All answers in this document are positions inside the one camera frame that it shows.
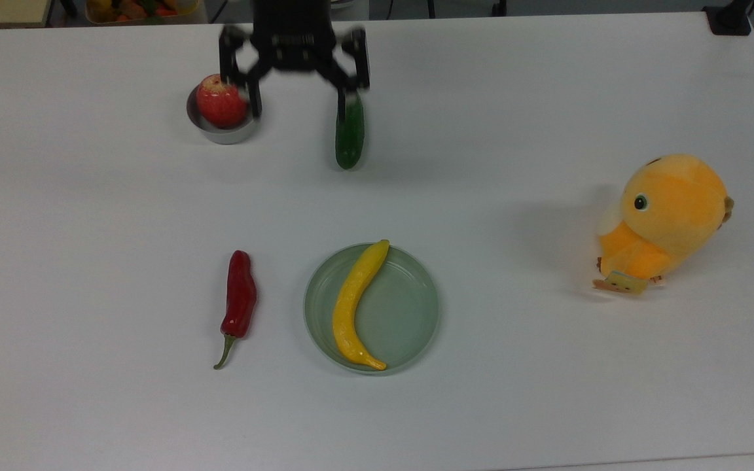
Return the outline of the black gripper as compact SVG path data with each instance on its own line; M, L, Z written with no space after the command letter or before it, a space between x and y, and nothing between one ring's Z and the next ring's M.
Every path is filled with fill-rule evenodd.
M258 58L248 72L238 65L237 54L249 40L236 25L224 25L219 34L219 74L227 84L245 90L254 119L262 116L260 81L271 69L312 72L337 90L338 121L347 119L347 98L370 86L365 29L355 26L335 35L329 1L251 1L251 44ZM340 47L354 61L349 75L333 56Z

